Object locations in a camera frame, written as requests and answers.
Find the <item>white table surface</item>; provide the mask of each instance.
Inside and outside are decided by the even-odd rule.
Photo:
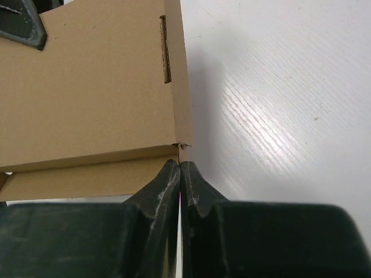
[[[181,0],[195,143],[230,199],[345,208],[371,247],[371,1]]]

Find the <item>black plastic bracket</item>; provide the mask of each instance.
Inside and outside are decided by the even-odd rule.
[[[48,35],[39,14],[62,4],[59,0],[0,0],[0,36],[43,50]]]
[[[175,277],[180,169],[168,160],[154,180],[124,204],[136,204],[150,220],[141,260],[135,277]]]
[[[181,164],[184,278],[370,278],[355,224],[323,204],[231,202]]]

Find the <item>cardboard box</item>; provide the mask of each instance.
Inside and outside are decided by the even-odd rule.
[[[192,144],[179,0],[76,0],[41,19],[41,52],[0,39],[0,172],[14,172],[0,200],[135,193]]]

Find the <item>cardboard panel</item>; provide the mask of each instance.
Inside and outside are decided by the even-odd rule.
[[[134,194],[158,174],[168,159],[177,160],[177,155],[17,173],[0,190],[0,201]]]
[[[170,145],[178,122],[179,132],[189,132],[180,120],[189,115],[179,111],[174,122],[179,105],[172,94],[188,94],[177,9],[166,10],[174,81],[168,84],[162,1],[76,0],[46,12],[42,52],[0,39],[0,171]]]
[[[176,140],[192,145],[191,99],[180,1],[165,0],[165,13]]]
[[[122,152],[110,152],[99,155],[86,155],[76,158],[56,159],[44,162],[34,162],[29,164],[11,165],[1,167],[5,172],[25,172],[39,169],[58,169],[66,167],[75,167],[89,164],[99,164],[107,162],[120,162],[137,158],[153,158],[156,156],[166,156],[176,153],[177,146],[156,146],[143,149],[132,149]]]

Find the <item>cardboard slot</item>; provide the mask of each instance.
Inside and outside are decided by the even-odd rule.
[[[169,51],[168,42],[166,36],[166,17],[160,17],[160,30],[161,30],[161,42],[162,42],[162,61],[163,61],[163,76],[165,83],[171,82],[170,74],[170,63],[169,63]]]

